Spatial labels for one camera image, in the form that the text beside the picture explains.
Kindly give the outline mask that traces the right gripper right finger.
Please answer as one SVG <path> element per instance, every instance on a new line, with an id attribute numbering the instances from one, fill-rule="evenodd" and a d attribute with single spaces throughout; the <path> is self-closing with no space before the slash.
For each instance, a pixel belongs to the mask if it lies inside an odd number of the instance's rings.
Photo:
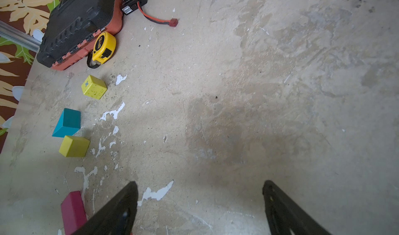
<path id="1" fill-rule="evenodd" d="M 262 194 L 272 235 L 329 235 L 273 181 L 264 183 Z"/>

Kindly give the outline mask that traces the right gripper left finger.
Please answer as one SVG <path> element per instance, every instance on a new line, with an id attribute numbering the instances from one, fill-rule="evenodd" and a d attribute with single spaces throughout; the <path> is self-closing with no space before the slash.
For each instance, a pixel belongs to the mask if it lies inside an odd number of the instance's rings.
<path id="1" fill-rule="evenodd" d="M 138 206 L 138 186 L 129 182 L 75 235 L 131 235 Z"/>

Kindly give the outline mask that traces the magenta block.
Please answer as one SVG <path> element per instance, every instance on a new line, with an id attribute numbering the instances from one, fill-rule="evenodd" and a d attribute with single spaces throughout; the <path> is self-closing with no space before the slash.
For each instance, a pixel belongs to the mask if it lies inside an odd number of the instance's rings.
<path id="1" fill-rule="evenodd" d="M 61 203 L 65 235 L 71 235 L 87 222 L 80 191 L 70 192 Z"/>

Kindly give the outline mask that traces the small yellow cube block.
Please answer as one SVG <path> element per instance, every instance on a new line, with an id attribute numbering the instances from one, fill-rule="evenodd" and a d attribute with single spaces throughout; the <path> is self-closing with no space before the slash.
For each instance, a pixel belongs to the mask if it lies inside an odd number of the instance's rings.
<path id="1" fill-rule="evenodd" d="M 90 141 L 84 137 L 78 136 L 65 136 L 59 153 L 64 157 L 82 158 L 86 156 L 90 145 Z"/>

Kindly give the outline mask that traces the olive small cube block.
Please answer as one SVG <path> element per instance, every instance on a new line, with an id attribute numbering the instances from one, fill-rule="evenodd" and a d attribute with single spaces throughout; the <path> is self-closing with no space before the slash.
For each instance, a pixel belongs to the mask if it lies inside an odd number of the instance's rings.
<path id="1" fill-rule="evenodd" d="M 85 96 L 100 100 L 108 88 L 103 80 L 89 75 L 83 82 L 81 89 Z"/>

